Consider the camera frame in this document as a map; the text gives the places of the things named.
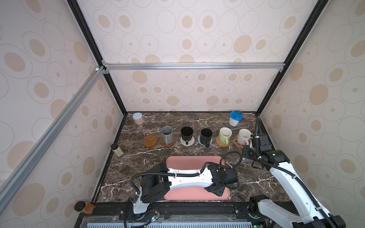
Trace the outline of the cork paw coaster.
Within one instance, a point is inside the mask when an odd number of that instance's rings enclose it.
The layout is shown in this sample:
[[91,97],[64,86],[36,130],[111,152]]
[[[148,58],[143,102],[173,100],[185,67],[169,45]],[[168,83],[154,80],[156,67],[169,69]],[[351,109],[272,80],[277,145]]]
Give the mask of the cork paw coaster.
[[235,147],[238,149],[238,150],[242,150],[244,148],[244,145],[241,145],[238,143],[237,141],[237,138],[234,138],[233,140],[233,144],[235,145]]

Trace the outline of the green mug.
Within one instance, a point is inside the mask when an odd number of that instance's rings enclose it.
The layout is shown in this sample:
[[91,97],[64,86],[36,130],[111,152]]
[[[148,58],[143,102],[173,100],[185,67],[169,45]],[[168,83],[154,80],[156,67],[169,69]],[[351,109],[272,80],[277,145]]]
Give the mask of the green mug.
[[227,137],[227,138],[231,139],[232,131],[228,127],[223,127],[219,131],[219,136],[220,137]]

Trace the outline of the black mug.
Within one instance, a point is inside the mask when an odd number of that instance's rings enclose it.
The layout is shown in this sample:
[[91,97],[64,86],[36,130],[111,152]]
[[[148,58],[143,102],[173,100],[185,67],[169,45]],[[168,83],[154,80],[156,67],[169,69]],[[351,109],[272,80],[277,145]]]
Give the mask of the black mug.
[[204,128],[201,130],[201,133],[200,133],[201,136],[205,136],[205,137],[212,137],[213,135],[213,132],[211,129],[208,129],[208,128]]
[[181,143],[185,146],[188,146],[191,140],[193,139],[193,128],[189,126],[185,126],[181,129]]

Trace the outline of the blue woven coaster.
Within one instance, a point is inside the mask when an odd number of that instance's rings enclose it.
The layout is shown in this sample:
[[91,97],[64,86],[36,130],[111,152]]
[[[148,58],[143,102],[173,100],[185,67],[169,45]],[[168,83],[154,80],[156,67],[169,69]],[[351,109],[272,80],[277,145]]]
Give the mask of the blue woven coaster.
[[212,142],[213,142],[213,139],[212,139],[212,137],[205,137],[205,136],[198,136],[197,137],[197,139],[198,139],[198,143],[200,144],[200,145],[203,145],[203,146],[205,146],[205,147],[210,147],[210,145],[212,144]]

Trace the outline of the grey mug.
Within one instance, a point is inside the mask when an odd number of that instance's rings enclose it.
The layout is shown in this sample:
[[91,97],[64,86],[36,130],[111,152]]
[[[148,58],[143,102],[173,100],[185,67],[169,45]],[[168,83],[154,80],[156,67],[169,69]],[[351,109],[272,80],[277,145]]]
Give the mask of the grey mug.
[[162,142],[165,144],[165,145],[170,145],[174,142],[174,130],[171,126],[164,126],[162,129],[161,129],[161,133],[163,135],[162,137]]

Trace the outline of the rattan woven coaster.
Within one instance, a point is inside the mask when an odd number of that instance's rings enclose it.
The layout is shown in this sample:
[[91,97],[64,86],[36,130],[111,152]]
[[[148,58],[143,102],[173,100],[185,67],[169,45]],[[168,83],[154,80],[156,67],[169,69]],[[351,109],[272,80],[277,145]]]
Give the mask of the rattan woven coaster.
[[229,138],[220,136],[216,137],[216,143],[219,147],[228,147],[231,144]]

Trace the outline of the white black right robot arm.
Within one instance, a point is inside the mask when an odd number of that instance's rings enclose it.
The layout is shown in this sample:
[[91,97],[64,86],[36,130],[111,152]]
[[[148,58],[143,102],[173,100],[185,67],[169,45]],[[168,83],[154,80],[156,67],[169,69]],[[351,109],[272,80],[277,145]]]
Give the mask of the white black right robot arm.
[[289,212],[265,195],[254,196],[249,201],[249,214],[265,216],[283,228],[344,228],[346,223],[317,200],[294,170],[290,160],[281,150],[274,150],[267,134],[260,132],[261,119],[255,123],[251,145],[245,145],[243,157],[259,163],[259,169],[269,171],[281,184],[297,210]]

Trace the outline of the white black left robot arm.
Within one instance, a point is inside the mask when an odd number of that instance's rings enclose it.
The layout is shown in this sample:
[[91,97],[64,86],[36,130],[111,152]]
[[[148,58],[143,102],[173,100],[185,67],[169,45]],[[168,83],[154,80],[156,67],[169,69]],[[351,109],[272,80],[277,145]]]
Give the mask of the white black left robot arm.
[[133,213],[147,212],[151,203],[167,200],[226,200],[238,184],[235,171],[242,153],[219,156],[172,156],[130,179],[136,190]]

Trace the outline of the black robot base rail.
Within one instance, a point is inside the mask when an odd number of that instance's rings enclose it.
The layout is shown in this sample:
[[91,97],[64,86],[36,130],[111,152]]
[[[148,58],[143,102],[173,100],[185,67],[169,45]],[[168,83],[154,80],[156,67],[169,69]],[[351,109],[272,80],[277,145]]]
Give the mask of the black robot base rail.
[[236,222],[247,221],[253,228],[278,228],[279,225],[267,217],[253,218],[249,215],[248,204],[245,202],[158,202],[148,206],[145,214],[133,213],[131,202],[96,203],[92,215],[80,214],[75,228],[85,228],[92,222],[111,222],[131,225],[133,222],[142,224],[159,213],[157,222]]

